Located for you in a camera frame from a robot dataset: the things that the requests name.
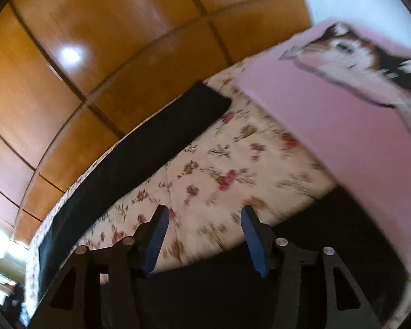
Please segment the pink cat print pillow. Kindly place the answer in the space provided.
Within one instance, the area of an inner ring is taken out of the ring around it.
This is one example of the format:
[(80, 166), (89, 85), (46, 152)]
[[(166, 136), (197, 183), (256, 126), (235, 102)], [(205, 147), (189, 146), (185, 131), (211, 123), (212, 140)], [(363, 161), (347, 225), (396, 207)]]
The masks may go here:
[(235, 80), (374, 217), (411, 269), (411, 49), (321, 22)]

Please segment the wooden wardrobe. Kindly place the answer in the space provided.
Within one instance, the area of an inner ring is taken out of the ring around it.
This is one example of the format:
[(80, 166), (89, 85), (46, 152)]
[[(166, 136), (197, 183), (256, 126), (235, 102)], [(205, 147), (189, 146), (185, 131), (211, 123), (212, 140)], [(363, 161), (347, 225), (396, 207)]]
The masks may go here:
[(22, 244), (138, 124), (310, 26), (305, 0), (8, 0), (0, 12), (0, 229)]

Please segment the black pants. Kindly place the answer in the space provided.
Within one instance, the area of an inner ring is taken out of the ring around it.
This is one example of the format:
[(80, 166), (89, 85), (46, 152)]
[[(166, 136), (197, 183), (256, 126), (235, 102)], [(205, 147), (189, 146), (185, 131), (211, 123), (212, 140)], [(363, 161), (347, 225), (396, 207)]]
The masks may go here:
[[(55, 216), (41, 245), (39, 303), (77, 247), (75, 242), (116, 200), (164, 166), (189, 141), (229, 108), (229, 98), (201, 83), (140, 126), (90, 173)], [(158, 205), (171, 206), (158, 201)], [(278, 237), (320, 252), (331, 246), (352, 273), (381, 325), (406, 290), (406, 269), (374, 221), (337, 187), (310, 206), (271, 226)], [(304, 266), (301, 311), (319, 315), (325, 305), (323, 263)], [(342, 308), (357, 300), (344, 282)], [(156, 270), (136, 282), (139, 328), (272, 328), (278, 276), (255, 270), (248, 245), (238, 244), (215, 256), (172, 270)]]

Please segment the floral bedspread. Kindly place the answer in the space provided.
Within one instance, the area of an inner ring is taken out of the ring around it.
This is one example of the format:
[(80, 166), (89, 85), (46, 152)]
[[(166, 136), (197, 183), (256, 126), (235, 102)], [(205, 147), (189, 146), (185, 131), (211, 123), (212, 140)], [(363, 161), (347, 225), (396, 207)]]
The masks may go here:
[[(75, 247), (86, 244), (99, 249), (113, 244), (120, 235), (133, 233), (152, 207), (164, 201), (171, 206), (171, 220), (157, 267), (168, 270), (238, 244), (242, 238), (239, 210), (245, 204), (256, 207), (264, 220), (275, 224), (342, 186), (301, 141), (235, 86), (235, 80), (258, 56), (261, 55), (247, 58), (205, 81), (220, 96), (230, 99), (229, 108), (156, 174), (109, 206), (78, 237)], [(68, 188), (36, 231), (26, 265), (29, 315), (38, 307), (41, 245), (55, 216), (106, 156), (145, 122), (101, 155)], [(398, 328), (411, 313), (411, 269), (406, 269), (406, 290), (384, 324), (386, 328)]]

